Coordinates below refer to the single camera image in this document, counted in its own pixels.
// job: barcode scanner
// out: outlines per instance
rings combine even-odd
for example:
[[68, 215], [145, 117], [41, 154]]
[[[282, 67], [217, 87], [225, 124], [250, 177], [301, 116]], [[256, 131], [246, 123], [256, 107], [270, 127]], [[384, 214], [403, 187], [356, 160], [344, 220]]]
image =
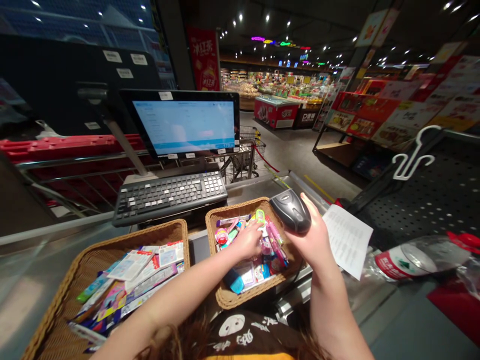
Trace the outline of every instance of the barcode scanner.
[[304, 201], [292, 190], [288, 189], [270, 199], [270, 205], [285, 226], [297, 234], [305, 234], [310, 230], [312, 218]]

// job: plastic bottle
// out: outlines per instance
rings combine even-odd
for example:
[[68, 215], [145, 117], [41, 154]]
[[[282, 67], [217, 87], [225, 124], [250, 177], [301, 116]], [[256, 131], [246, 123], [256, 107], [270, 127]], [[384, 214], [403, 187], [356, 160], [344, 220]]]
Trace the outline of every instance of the plastic bottle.
[[472, 253], [480, 254], [480, 239], [462, 233], [422, 236], [367, 259], [362, 277], [397, 282], [455, 269]]

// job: red barrier rope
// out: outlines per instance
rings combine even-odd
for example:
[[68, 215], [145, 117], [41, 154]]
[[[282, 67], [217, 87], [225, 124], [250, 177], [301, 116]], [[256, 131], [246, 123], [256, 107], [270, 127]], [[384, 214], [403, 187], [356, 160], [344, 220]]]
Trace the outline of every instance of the red barrier rope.
[[251, 145], [252, 145], [253, 148], [256, 150], [256, 152], [258, 153], [258, 155], [260, 155], [261, 159], [262, 159], [264, 162], [266, 162], [266, 164], [267, 164], [269, 167], [271, 167], [271, 168], [272, 168], [273, 170], [275, 170], [275, 172], [277, 172], [277, 173], [280, 172], [280, 171], [278, 171], [276, 168], [274, 168], [272, 165], [270, 165], [270, 163], [269, 163], [267, 160], [265, 160], [265, 158], [262, 156], [262, 154], [261, 154], [260, 151], [257, 149], [257, 146], [256, 146], [254, 143], [252, 143]]

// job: keyboard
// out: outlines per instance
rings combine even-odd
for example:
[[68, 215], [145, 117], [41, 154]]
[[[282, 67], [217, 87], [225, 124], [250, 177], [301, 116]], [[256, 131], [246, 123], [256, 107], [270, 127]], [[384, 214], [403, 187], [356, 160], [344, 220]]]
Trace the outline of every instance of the keyboard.
[[118, 194], [112, 225], [123, 227], [164, 218], [227, 197], [218, 171], [124, 184]]

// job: paper sheet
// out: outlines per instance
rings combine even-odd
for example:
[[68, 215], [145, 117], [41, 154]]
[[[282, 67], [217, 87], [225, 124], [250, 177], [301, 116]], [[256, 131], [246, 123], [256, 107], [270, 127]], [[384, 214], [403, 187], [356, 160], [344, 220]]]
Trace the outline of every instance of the paper sheet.
[[338, 266], [360, 280], [370, 236], [374, 231], [345, 209], [332, 205], [323, 215], [331, 251]]

